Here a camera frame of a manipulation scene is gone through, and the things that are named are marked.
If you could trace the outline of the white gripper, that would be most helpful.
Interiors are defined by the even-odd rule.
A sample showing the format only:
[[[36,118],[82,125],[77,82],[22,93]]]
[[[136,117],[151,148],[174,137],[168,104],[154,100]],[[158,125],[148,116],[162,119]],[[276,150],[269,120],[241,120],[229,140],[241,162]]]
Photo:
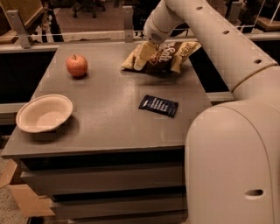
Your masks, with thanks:
[[[137,52],[133,68],[140,71],[156,51],[155,44],[163,43],[172,31],[171,21],[160,11],[154,10],[147,18],[143,27],[144,37],[150,42],[142,43]]]

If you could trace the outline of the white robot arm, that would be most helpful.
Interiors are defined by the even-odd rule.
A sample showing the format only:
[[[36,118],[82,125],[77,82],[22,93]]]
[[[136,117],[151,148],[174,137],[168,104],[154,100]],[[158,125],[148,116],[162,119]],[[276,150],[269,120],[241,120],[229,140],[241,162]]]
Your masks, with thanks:
[[[189,223],[280,224],[279,66],[207,0],[161,0],[143,33],[159,44],[182,23],[234,96],[203,111],[188,130]]]

